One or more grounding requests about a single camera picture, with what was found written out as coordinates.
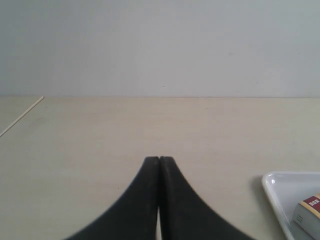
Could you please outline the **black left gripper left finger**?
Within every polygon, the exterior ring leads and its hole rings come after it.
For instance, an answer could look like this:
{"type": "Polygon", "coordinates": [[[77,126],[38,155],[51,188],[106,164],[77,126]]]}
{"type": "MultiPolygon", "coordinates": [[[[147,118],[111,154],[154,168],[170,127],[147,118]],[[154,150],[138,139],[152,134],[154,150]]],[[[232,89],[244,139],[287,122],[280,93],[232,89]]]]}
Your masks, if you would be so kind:
{"type": "Polygon", "coordinates": [[[155,240],[160,159],[146,157],[119,199],[69,240],[155,240]]]}

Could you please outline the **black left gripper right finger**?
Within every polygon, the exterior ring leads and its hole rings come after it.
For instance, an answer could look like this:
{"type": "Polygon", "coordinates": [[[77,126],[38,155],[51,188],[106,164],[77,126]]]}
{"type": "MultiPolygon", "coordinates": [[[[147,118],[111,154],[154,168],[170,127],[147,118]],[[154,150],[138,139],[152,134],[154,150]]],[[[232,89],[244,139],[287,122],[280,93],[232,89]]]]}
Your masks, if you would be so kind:
{"type": "Polygon", "coordinates": [[[173,157],[162,156],[159,164],[159,217],[163,240],[251,239],[198,196],[173,157]]]}

